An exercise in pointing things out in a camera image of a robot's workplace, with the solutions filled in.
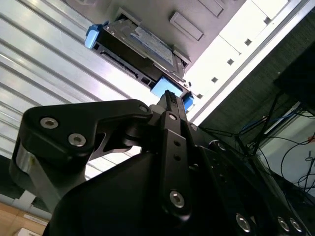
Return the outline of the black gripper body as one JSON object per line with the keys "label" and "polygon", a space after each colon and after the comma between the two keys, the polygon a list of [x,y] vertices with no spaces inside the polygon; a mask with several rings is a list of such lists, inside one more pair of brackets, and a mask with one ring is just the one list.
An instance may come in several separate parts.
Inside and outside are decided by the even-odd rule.
{"label": "black gripper body", "polygon": [[232,209],[213,171],[218,155],[195,147],[196,170],[184,166],[174,177],[161,174],[161,161],[139,154],[75,187],[57,205],[48,225],[51,236],[230,236]]}

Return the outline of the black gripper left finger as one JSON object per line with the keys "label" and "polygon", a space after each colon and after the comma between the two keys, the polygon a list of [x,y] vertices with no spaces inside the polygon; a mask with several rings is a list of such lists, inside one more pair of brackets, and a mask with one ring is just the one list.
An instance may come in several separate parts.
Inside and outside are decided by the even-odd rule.
{"label": "black gripper left finger", "polygon": [[53,216],[75,187],[139,154],[161,161],[161,174],[188,165],[187,141],[171,107],[173,93],[146,106],[139,100],[34,107],[22,118],[10,164],[12,179],[40,197]]}

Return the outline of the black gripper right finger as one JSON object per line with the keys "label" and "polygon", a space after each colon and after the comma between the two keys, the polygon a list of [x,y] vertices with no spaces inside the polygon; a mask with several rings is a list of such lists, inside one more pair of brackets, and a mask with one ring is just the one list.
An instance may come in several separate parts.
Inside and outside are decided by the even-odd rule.
{"label": "black gripper right finger", "polygon": [[195,236],[308,236],[309,229],[257,161],[235,154],[219,140],[206,142],[187,121],[181,98],[171,96],[187,141]]}

